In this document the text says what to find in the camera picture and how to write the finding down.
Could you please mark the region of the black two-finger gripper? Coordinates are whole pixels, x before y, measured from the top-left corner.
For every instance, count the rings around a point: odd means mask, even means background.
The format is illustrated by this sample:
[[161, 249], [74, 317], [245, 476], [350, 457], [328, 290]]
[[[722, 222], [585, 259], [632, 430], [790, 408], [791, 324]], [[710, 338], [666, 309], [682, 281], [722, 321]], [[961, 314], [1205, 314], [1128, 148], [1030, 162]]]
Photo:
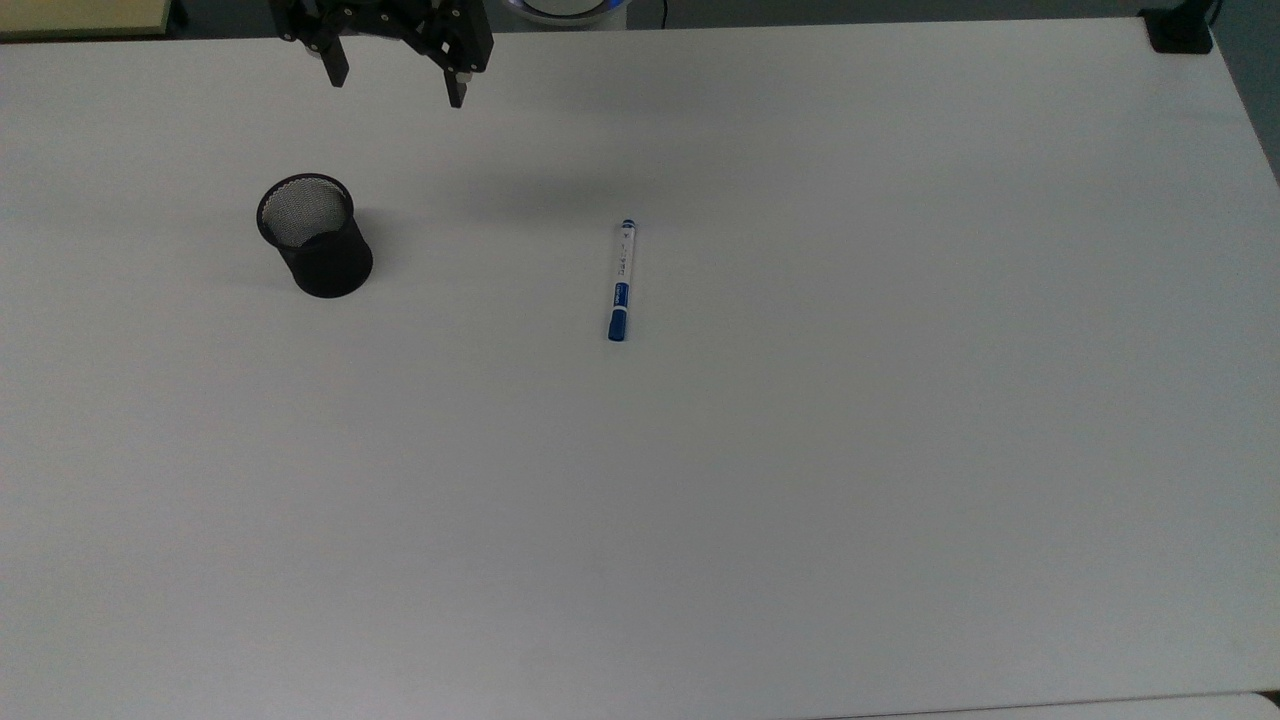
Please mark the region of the black two-finger gripper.
[[343, 87], [349, 73], [340, 38], [371, 35], [407, 44], [440, 67], [454, 109], [463, 106], [472, 73], [486, 69], [494, 45], [483, 1], [270, 1], [268, 8], [276, 35], [319, 58], [333, 87]]

